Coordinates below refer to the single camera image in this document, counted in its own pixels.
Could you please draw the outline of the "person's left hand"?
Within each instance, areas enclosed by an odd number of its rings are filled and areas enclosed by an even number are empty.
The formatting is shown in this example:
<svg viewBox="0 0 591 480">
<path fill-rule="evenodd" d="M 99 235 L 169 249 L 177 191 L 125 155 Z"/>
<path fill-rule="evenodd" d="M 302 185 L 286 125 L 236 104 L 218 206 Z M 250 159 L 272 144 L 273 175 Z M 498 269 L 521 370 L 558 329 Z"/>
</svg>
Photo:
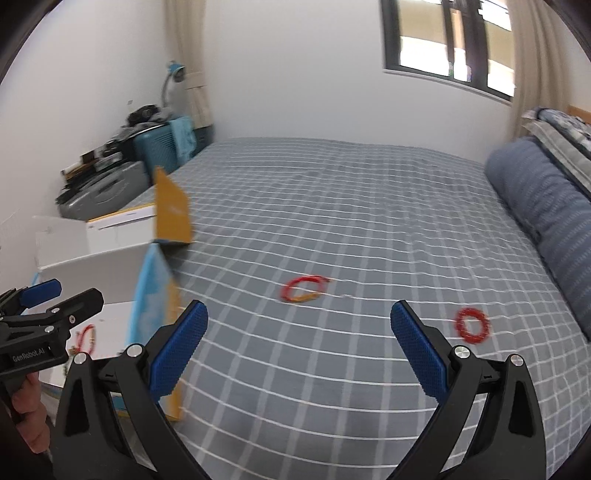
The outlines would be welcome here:
<svg viewBox="0 0 591 480">
<path fill-rule="evenodd" d="M 33 453 L 45 452 L 50 445 L 50 430 L 47 410 L 41 401 L 39 373 L 28 374 L 11 399 L 15 411 L 23 416 L 16 425 L 21 437 Z"/>
</svg>

